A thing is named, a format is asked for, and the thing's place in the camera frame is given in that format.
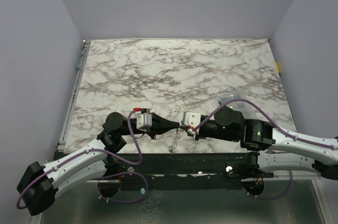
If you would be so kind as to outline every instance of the silver chain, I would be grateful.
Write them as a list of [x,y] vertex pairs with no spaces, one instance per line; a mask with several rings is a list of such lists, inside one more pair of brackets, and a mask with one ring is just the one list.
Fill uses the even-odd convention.
[[179,129],[177,128],[176,129],[176,135],[175,135],[175,138],[174,138],[174,142],[173,144],[169,147],[169,152],[174,154],[174,149],[177,148],[177,141],[181,138],[181,134],[179,132]]

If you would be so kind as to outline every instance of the gray floor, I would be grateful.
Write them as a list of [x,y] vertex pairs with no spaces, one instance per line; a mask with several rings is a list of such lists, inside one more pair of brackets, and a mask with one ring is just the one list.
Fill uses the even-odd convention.
[[[262,195],[282,192],[288,181],[270,181]],[[86,183],[59,197],[42,219],[44,224],[166,224],[166,223],[324,223],[311,181],[295,181],[285,197],[263,201],[243,191],[151,191],[136,204],[98,200],[96,183]],[[132,199],[140,192],[121,192]]]

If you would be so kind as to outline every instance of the white wall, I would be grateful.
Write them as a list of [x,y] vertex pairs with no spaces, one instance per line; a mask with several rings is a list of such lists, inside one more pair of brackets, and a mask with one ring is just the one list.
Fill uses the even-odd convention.
[[[297,129],[338,136],[338,0],[294,0],[271,48]],[[323,180],[335,223],[338,181]]]
[[271,38],[292,0],[63,0],[84,39]]
[[82,38],[61,0],[0,1],[0,223],[28,223],[16,186],[55,151]]

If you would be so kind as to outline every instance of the marble tabletop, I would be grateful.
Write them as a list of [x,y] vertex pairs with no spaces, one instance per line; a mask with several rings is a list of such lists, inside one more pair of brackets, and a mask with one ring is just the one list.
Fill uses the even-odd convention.
[[[96,138],[108,114],[127,116],[134,107],[180,122],[184,111],[212,112],[224,94],[241,90],[280,126],[295,130],[269,43],[261,40],[94,40],[67,136],[65,153]],[[265,120],[253,109],[247,118]],[[143,153],[169,153],[175,131],[139,139]],[[129,136],[120,153],[137,153]],[[176,153],[246,152],[239,143],[185,133]]]

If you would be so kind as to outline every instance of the black wire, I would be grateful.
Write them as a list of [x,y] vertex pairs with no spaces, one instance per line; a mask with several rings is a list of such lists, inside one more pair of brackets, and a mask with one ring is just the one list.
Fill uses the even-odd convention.
[[144,134],[142,134],[140,137],[138,137],[138,138],[135,137],[135,138],[136,138],[136,139],[139,139],[139,138],[142,138],[144,135],[146,135],[146,134],[144,133]]

